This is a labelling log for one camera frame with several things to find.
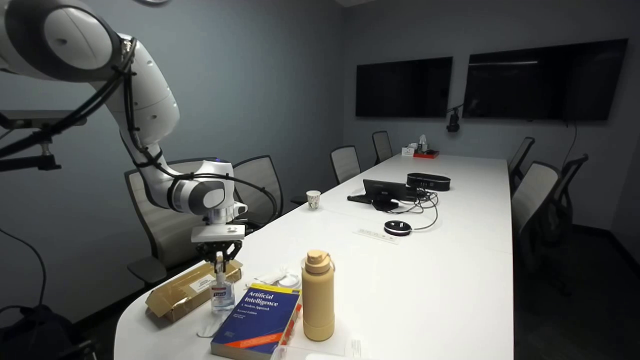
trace blue book cover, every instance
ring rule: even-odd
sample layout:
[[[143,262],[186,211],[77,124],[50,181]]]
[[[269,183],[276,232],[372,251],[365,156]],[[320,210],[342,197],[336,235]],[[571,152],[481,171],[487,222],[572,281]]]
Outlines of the blue book cover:
[[[301,291],[253,284],[211,340],[211,353],[231,359],[269,359],[286,342],[300,312]]]

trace brown box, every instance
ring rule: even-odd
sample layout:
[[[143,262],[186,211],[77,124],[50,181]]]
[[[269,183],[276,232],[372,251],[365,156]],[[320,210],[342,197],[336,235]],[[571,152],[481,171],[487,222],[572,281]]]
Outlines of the brown box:
[[[227,281],[239,281],[242,278],[241,267],[239,261],[229,261]],[[204,263],[151,291],[147,306],[159,318],[165,317],[176,322],[209,300],[209,282],[215,278],[213,266]]]

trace black screen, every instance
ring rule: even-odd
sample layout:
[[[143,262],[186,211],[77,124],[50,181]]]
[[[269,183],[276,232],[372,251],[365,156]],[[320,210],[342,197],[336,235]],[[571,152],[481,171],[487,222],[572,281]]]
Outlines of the black screen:
[[[607,120],[627,39],[469,58],[467,118]]]
[[[453,58],[359,65],[357,117],[444,117]]]

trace conference table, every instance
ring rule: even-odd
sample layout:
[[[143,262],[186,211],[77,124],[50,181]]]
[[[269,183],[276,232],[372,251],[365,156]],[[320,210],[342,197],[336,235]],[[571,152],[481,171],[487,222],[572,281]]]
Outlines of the conference table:
[[[451,178],[438,193],[438,219],[408,236],[379,238],[389,220],[429,225],[435,209],[388,214],[347,201],[364,193],[363,179],[406,182],[410,172]],[[408,209],[402,204],[395,211]],[[512,359],[513,258],[511,197],[505,160],[397,155],[323,193],[319,209],[294,209],[246,237],[237,260],[243,278],[282,267],[300,270],[310,249],[335,262],[335,334],[308,340],[296,322],[290,346],[344,355],[353,340],[369,359]],[[115,359],[214,359],[210,339],[196,332],[211,322],[209,303],[175,323],[136,299],[118,321]]]

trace small cup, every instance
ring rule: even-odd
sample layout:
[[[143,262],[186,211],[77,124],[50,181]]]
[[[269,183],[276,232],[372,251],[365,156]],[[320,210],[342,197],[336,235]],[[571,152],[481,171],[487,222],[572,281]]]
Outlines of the small cup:
[[[320,194],[321,192],[317,190],[307,191],[307,202],[311,209],[315,210],[320,206]]]

